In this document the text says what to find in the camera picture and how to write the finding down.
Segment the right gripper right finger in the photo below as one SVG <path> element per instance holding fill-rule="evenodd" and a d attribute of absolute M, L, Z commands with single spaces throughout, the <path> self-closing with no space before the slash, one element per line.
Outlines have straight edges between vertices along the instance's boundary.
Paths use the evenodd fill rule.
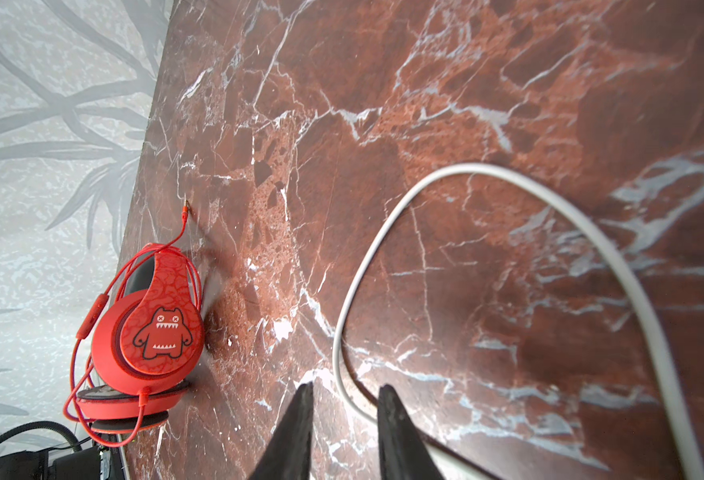
<path fill-rule="evenodd" d="M 395 388 L 389 384 L 379 390 L 377 427 L 382 479 L 444 479 Z"/>

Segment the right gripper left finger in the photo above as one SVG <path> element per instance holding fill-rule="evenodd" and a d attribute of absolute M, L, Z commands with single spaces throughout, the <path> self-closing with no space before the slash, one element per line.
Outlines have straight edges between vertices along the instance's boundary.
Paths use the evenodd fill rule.
<path fill-rule="evenodd" d="M 301 384 L 250 479 L 310 478 L 314 415 L 313 383 Z"/>

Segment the red black headphones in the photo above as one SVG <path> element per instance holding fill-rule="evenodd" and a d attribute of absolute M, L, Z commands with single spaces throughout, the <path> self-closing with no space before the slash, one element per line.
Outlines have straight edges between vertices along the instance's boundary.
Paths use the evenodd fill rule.
<path fill-rule="evenodd" d="M 70 377 L 67 416 L 101 443 L 167 421 L 202 354 L 201 303 L 192 261 L 176 247 L 146 245 L 76 333 L 91 353 L 85 373 Z"/>

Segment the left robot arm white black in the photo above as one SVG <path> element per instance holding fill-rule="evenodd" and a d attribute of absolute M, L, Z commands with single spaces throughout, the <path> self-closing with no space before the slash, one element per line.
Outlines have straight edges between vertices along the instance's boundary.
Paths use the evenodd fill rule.
<path fill-rule="evenodd" d="M 0 479 L 126 479 L 121 452 L 80 439 L 57 422 L 35 421 L 0 434 Z"/>

